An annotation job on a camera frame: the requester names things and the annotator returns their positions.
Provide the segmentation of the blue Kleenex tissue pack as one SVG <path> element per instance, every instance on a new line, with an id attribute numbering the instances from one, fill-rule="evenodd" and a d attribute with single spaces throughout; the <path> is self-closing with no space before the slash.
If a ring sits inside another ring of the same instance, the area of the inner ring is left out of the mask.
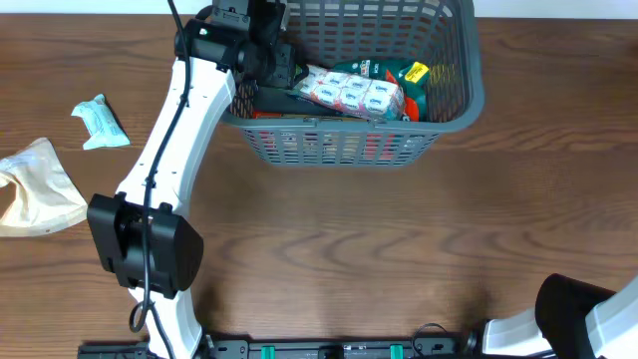
<path id="1" fill-rule="evenodd" d="M 309 66 L 293 92 L 344 115 L 374 122 L 399 120 L 404 114 L 402 89 L 394 83 Z"/>

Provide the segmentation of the green coffee sachet bag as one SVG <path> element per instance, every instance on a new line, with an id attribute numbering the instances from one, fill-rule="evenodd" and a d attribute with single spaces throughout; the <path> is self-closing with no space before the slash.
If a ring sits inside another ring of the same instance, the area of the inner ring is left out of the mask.
<path id="1" fill-rule="evenodd" d="M 426 119 L 425 87 L 431 75 L 430 68 L 426 64 L 402 59 L 360 59 L 339 63 L 333 67 L 333 70 L 397 84 L 404 93 L 405 114 L 410 121 L 422 122 Z"/>

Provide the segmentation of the small white mint packet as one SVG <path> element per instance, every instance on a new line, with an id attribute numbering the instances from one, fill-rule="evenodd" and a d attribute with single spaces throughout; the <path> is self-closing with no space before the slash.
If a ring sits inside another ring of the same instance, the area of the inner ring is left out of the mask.
<path id="1" fill-rule="evenodd" d="M 118 148 L 131 142 L 119 125 L 103 94 L 78 104 L 71 114 L 83 120 L 90 138 L 83 143 L 85 151 L 98 148 Z"/>

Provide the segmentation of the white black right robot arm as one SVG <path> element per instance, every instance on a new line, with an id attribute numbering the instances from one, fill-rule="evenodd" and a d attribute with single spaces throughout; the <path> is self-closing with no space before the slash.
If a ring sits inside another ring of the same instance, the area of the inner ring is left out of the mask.
<path id="1" fill-rule="evenodd" d="M 478 352 L 498 358 L 637 356 L 637 280 L 615 292 L 554 273 L 534 307 L 486 323 Z"/>

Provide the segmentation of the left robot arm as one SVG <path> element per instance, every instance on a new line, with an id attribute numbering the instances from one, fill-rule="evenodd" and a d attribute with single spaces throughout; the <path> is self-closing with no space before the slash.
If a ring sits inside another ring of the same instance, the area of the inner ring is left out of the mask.
<path id="1" fill-rule="evenodd" d="M 189 224 L 191 193 L 212 135 L 236 87 L 252 80 L 291 88 L 304 76 L 278 38 L 284 1 L 214 1 L 178 21 L 165 101 L 138 160 L 111 196 L 95 194 L 87 219 L 103 268 L 135 299 L 132 331 L 145 344 L 100 348 L 113 358 L 208 358 L 191 286 L 203 240 Z"/>

